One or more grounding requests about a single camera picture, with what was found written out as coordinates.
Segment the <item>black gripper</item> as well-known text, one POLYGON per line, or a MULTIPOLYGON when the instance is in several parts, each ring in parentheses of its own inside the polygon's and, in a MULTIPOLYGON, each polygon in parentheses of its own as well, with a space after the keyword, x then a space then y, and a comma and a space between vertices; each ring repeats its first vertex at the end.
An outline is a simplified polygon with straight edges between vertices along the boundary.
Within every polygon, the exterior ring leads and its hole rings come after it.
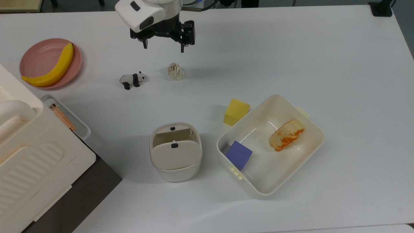
POLYGON ((185 46, 195 44, 195 22, 189 20, 182 23, 180 15, 176 15, 170 19, 150 25, 140 32, 130 29, 130 37, 142 42, 144 49, 148 48, 148 40, 152 37, 171 38, 181 45, 180 52, 184 53, 185 46))

